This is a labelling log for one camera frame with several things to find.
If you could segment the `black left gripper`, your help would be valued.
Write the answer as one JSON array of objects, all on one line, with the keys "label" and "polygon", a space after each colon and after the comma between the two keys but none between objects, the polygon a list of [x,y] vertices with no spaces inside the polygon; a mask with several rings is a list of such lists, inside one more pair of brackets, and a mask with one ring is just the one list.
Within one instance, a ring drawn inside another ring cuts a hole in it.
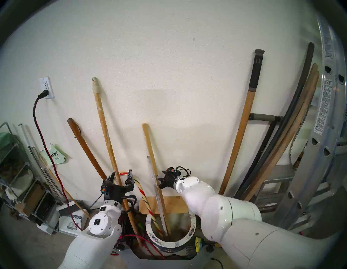
[{"label": "black left gripper", "polygon": [[115,172],[103,181],[101,185],[101,193],[103,194],[104,201],[113,200],[121,203],[124,199],[128,199],[126,193],[133,191],[134,189],[134,177],[132,170],[130,169],[127,173],[125,186],[114,184]]}]

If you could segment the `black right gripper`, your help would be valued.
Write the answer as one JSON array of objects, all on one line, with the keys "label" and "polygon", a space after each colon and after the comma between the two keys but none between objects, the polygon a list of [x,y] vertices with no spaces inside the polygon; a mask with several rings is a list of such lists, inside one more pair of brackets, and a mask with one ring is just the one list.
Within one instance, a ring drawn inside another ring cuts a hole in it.
[{"label": "black right gripper", "polygon": [[157,176],[158,187],[160,189],[170,187],[176,190],[177,181],[180,178],[180,173],[164,173],[164,177]]}]

